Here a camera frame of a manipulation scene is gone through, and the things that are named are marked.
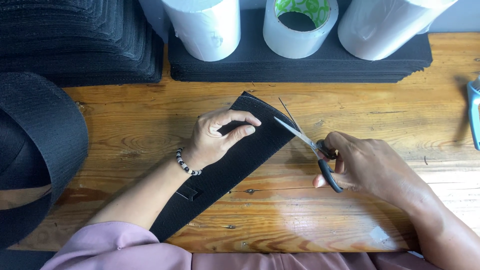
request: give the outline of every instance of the wooden table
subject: wooden table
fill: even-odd
[[[281,97],[311,138],[338,130],[386,140],[480,233],[480,151],[466,113],[466,83],[480,72],[480,33],[429,38],[432,66],[397,84],[186,83],[170,78],[165,59],[159,84],[66,88],[88,125],[88,158],[49,216],[12,248],[58,250],[106,200],[184,146],[198,115],[242,91],[283,111]],[[293,139],[168,242],[192,252],[418,248],[399,209],[312,188],[318,172],[315,156]]]

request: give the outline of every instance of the clear packing tape roll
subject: clear packing tape roll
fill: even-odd
[[[278,17],[286,12],[301,12],[310,17],[316,28],[292,30]],[[292,59],[314,54],[322,45],[338,18],[336,0],[268,0],[265,8],[264,39],[276,54]]]
[[[224,59],[240,42],[239,0],[162,0],[175,35],[193,57]]]
[[[351,54],[380,60],[394,53],[457,0],[353,0],[338,25]]]

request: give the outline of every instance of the person's left hand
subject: person's left hand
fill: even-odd
[[[218,130],[231,121],[247,121],[225,136]],[[236,142],[255,132],[262,123],[251,113],[223,107],[201,115],[193,128],[190,144],[182,151],[182,159],[192,170],[201,170],[219,161]]]

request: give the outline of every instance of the stack of black velcro pieces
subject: stack of black velcro pieces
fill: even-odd
[[[241,39],[225,59],[204,62],[191,56],[173,28],[168,36],[168,60],[173,79],[200,82],[339,82],[396,83],[429,67],[432,51],[427,34],[416,35],[391,56],[367,61],[348,53],[338,39],[338,22],[349,1],[339,2],[338,21],[320,49],[303,59],[275,54],[265,43],[265,9],[240,12]]]
[[[61,87],[152,83],[162,60],[137,0],[0,0],[0,72]]]

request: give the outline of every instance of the blue plastic item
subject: blue plastic item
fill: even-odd
[[[470,118],[470,128],[472,130],[473,145],[480,151],[480,76],[473,82],[467,84],[468,92],[468,117]]]

